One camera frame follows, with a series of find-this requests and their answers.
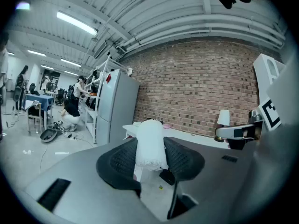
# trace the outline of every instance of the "blue table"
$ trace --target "blue table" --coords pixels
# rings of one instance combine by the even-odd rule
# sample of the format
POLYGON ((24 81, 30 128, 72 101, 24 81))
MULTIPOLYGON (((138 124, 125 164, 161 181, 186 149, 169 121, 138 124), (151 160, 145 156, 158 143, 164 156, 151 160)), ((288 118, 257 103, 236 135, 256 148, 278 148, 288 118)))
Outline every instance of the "blue table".
POLYGON ((39 103, 41 103, 41 110, 43 110, 43 122, 45 130, 47 129, 47 111, 48 107, 50 106, 50 117, 52 118, 52 109, 54 105, 54 97, 48 96, 48 95, 30 95, 26 94, 25 99, 23 101, 23 107, 25 107, 26 100, 37 100, 39 103))

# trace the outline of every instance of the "refrigerator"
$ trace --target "refrigerator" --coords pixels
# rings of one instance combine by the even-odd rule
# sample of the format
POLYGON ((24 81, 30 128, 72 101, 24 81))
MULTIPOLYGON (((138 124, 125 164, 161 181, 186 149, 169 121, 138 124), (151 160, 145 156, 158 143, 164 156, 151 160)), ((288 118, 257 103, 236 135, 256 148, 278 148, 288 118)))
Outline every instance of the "refrigerator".
POLYGON ((103 82, 97 112, 96 142, 105 145, 123 140, 123 125, 133 123, 139 82, 120 70, 109 72, 103 82))

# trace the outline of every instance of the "brick wall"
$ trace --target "brick wall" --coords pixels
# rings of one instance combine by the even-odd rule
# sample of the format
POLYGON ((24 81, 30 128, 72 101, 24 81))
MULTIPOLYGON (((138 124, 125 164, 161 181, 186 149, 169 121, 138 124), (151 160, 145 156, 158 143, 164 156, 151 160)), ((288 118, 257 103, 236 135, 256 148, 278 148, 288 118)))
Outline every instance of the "brick wall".
POLYGON ((141 85, 134 121, 163 120, 172 128, 214 137, 221 109, 230 125, 247 123, 258 105, 253 62, 278 53, 237 39, 187 39, 164 43, 121 61, 141 85))

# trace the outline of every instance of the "floor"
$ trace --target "floor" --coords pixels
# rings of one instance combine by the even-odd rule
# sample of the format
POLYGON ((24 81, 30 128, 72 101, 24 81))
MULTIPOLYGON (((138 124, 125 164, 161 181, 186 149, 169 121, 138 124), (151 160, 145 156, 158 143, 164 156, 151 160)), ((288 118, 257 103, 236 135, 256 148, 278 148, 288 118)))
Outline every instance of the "floor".
MULTIPOLYGON (((92 137, 82 121, 76 130, 79 133, 78 140, 60 135, 49 144, 43 143, 39 138, 41 134, 39 124, 36 122, 34 127, 33 120, 30 120, 31 133, 29 134, 26 113, 21 112, 16 116, 15 111, 12 112, 13 106, 14 102, 9 98, 6 106, 1 107, 2 127, 6 136, 0 143, 0 165, 10 185, 15 188, 25 188, 40 173, 67 155, 97 146, 93 144, 92 137)), ((61 106, 54 106, 52 122, 60 120, 62 109, 61 106)), ((167 221, 173 186, 162 180, 159 173, 159 171, 143 170, 141 201, 160 221, 167 221)))
MULTIPOLYGON (((7 100, 6 106, 1 107, 3 132, 7 135, 0 143, 0 165, 11 185, 23 189, 40 173, 44 172, 54 164, 72 153, 96 147, 92 137, 81 121, 77 127, 80 140, 71 140, 60 135, 49 144, 43 143, 39 136, 39 123, 34 127, 30 120, 30 134, 27 131, 27 116, 25 112, 16 116, 12 114, 13 100, 7 100)), ((59 105, 53 107, 52 121, 59 121, 59 105)))

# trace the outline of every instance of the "crouching person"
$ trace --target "crouching person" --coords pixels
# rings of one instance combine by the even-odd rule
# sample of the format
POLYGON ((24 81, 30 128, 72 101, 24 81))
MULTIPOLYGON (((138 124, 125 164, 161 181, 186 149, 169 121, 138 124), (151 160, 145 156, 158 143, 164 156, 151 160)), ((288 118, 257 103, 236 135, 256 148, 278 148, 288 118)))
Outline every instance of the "crouching person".
POLYGON ((75 105, 73 105, 69 100, 66 98, 62 99, 64 104, 64 109, 61 111, 61 118, 63 121, 62 126, 65 129, 73 132, 77 128, 77 124, 80 121, 80 114, 75 105))

